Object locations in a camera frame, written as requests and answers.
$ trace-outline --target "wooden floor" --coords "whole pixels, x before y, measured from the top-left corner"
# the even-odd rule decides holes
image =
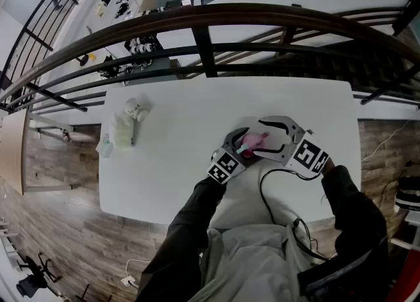
[[[404,121],[361,121],[362,158],[370,155]],[[420,162],[420,125],[409,122],[385,143],[377,153],[362,163],[362,191],[379,205],[383,187],[396,180],[408,160]],[[52,271],[63,279],[51,285],[74,300],[90,284],[87,301],[134,301],[136,290],[124,287],[128,259],[151,259],[162,243],[166,226],[124,219],[103,213],[98,199],[99,128],[86,127],[72,133],[73,142],[65,143],[58,132],[30,132],[28,139],[27,178],[32,185],[76,184],[73,191],[19,195],[3,180],[6,198],[0,196],[0,216],[19,232],[20,254],[34,259],[39,251],[52,259]],[[420,174],[411,167],[410,173]],[[385,192],[381,210],[388,224],[388,236],[399,228],[404,214],[393,212],[396,182]],[[335,253],[334,241],[339,231],[333,219],[311,223],[319,250],[327,256]],[[129,274],[137,278],[146,263],[130,262]]]

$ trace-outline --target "black cable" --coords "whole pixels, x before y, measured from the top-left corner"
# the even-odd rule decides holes
[[[306,177],[303,177],[302,175],[300,175],[300,174],[298,174],[297,172],[295,172],[295,171],[292,171],[292,170],[287,170],[287,169],[271,169],[270,171],[267,171],[263,176],[262,176],[262,178],[261,178],[261,181],[260,181],[260,185],[259,185],[259,190],[260,190],[260,195],[261,195],[261,199],[262,199],[262,201],[264,202],[264,205],[267,207],[267,210],[268,210],[268,213],[270,214],[270,218],[271,218],[271,221],[272,221],[272,223],[273,224],[275,224],[275,225],[278,225],[277,223],[276,223],[276,220],[274,219],[274,216],[273,216],[273,213],[272,213],[272,211],[271,211],[271,208],[270,208],[270,206],[269,206],[269,204],[268,204],[268,202],[267,202],[267,200],[266,200],[266,198],[265,198],[265,196],[264,196],[264,194],[263,194],[263,182],[264,182],[264,180],[265,180],[265,178],[269,175],[269,174],[271,174],[271,173],[273,173],[273,172],[275,172],[275,171],[284,171],[285,173],[291,173],[292,175],[296,175],[296,176],[298,176],[298,178],[300,178],[300,179],[302,179],[302,180],[304,180],[304,181],[312,181],[312,180],[314,180],[314,179],[316,179],[316,178],[318,178],[319,177],[319,175],[316,175],[315,177],[311,177],[311,178],[306,178]],[[304,226],[304,229],[305,229],[305,231],[306,231],[306,234],[307,234],[307,236],[308,236],[308,238],[309,238],[309,242],[310,242],[310,249],[308,249],[299,239],[298,239],[298,237],[296,237],[296,232],[295,232],[295,229],[297,228],[297,226],[299,225],[299,222],[301,222],[302,223],[302,225]],[[323,260],[323,261],[327,261],[327,260],[329,260],[324,254],[322,254],[322,253],[320,253],[319,251],[318,251],[318,241],[317,241],[317,239],[315,239],[315,238],[311,238],[310,237],[310,233],[309,233],[309,228],[308,228],[308,226],[306,225],[306,223],[303,221],[303,219],[301,219],[301,218],[298,218],[294,223],[293,223],[293,235],[294,235],[294,237],[295,237],[295,239],[296,239],[296,243],[297,243],[297,245],[299,246],[299,248],[301,249],[301,250],[303,250],[305,253],[307,253],[307,254],[309,254],[310,256],[312,256],[312,257],[315,257],[315,258],[317,258],[317,259],[320,259],[320,260]],[[312,251],[312,244],[311,244],[311,241],[312,240],[314,240],[315,242],[316,242],[316,251],[319,253],[319,255],[318,254],[316,254],[316,253],[314,253],[313,251]]]
[[[269,206],[269,204],[267,203],[267,201],[266,201],[266,199],[265,199],[265,197],[264,197],[264,194],[263,194],[263,182],[264,182],[265,178],[266,178],[269,174],[271,174],[271,173],[273,173],[273,172],[275,172],[275,171],[284,171],[285,173],[291,173],[292,175],[296,175],[296,176],[298,176],[298,178],[300,178],[300,179],[302,179],[302,180],[304,180],[304,181],[311,181],[312,179],[317,178],[319,175],[316,175],[315,177],[312,177],[312,178],[307,179],[306,177],[303,177],[302,175],[300,175],[300,174],[298,174],[297,172],[292,171],[292,170],[287,170],[287,169],[271,169],[270,171],[267,171],[267,172],[264,174],[264,176],[262,176],[261,181],[260,181],[260,186],[259,186],[259,188],[260,188],[260,195],[261,195],[261,199],[262,199],[262,201],[264,202],[264,205],[267,207],[268,213],[270,214],[271,222],[272,222],[273,224],[275,224],[275,225],[278,225],[278,223],[276,223],[276,221],[274,220],[273,213],[271,212],[270,206]]]
[[[134,287],[134,288],[136,288],[138,290],[138,288],[134,284],[132,284],[131,281],[129,281],[129,285],[132,286],[132,287]]]
[[[380,209],[381,208],[381,204],[382,204],[382,198],[383,198],[383,194],[385,193],[385,190],[387,189],[387,187],[388,187],[388,185],[390,184],[390,183],[392,183],[392,182],[394,182],[394,181],[397,181],[398,179],[400,179],[400,177],[401,177],[401,174],[400,174],[400,176],[398,176],[398,178],[397,179],[391,179],[384,187],[383,187],[383,189],[382,189],[382,193],[381,193],[381,198],[379,199],[379,205],[378,205],[378,208]]]
[[[298,247],[301,249],[301,250],[303,250],[305,253],[307,253],[307,254],[309,254],[311,257],[315,257],[315,258],[317,258],[317,259],[320,259],[320,260],[323,260],[323,261],[327,261],[327,260],[329,260],[327,257],[323,257],[323,256],[321,256],[321,255],[318,255],[318,254],[316,254],[316,253],[314,253],[313,251],[311,251],[310,249],[308,249],[299,239],[298,239],[298,237],[296,236],[296,228],[297,228],[297,225],[296,224],[294,224],[294,226],[293,226],[293,228],[292,228],[292,231],[293,231],[293,236],[295,237],[295,240],[296,240],[296,244],[298,245]]]
[[[327,257],[324,254],[322,254],[320,251],[318,251],[318,241],[317,241],[317,239],[312,238],[310,241],[315,241],[316,242],[316,247],[315,247],[316,253],[322,255],[323,257],[325,257],[327,259]]]

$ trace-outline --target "black sleeve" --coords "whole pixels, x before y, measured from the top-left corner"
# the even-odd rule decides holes
[[[335,228],[342,230],[335,242],[337,262],[353,268],[341,284],[360,301],[381,301],[386,293],[388,243],[387,224],[376,205],[352,182],[346,167],[339,165],[322,180],[335,216]]]
[[[136,301],[187,301],[201,289],[199,254],[209,245],[207,229],[225,191],[210,177],[196,185],[143,271]]]

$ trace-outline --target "white table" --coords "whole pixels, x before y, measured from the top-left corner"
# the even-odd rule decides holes
[[[99,161],[101,209],[108,213],[169,224],[206,177],[214,150],[231,130],[250,126],[269,130],[268,148],[284,132],[257,120],[282,115],[303,129],[312,129],[333,161],[348,167],[360,187],[360,140],[350,85],[341,81],[292,77],[222,77],[151,83],[108,91],[101,135],[108,119],[122,112],[129,98],[150,107],[149,116],[135,129],[135,146],[116,150]],[[228,190],[212,220],[215,227],[268,223],[259,196],[261,173],[279,167],[263,160],[228,183]],[[263,191],[279,219],[286,205],[305,221],[332,217],[321,177],[302,181],[287,173],[272,173]]]

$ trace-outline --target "pink object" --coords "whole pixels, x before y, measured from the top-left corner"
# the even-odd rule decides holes
[[[242,144],[248,145],[248,149],[242,152],[245,158],[254,156],[253,150],[257,148],[264,148],[264,139],[269,136],[269,132],[263,134],[248,133],[242,138]]]

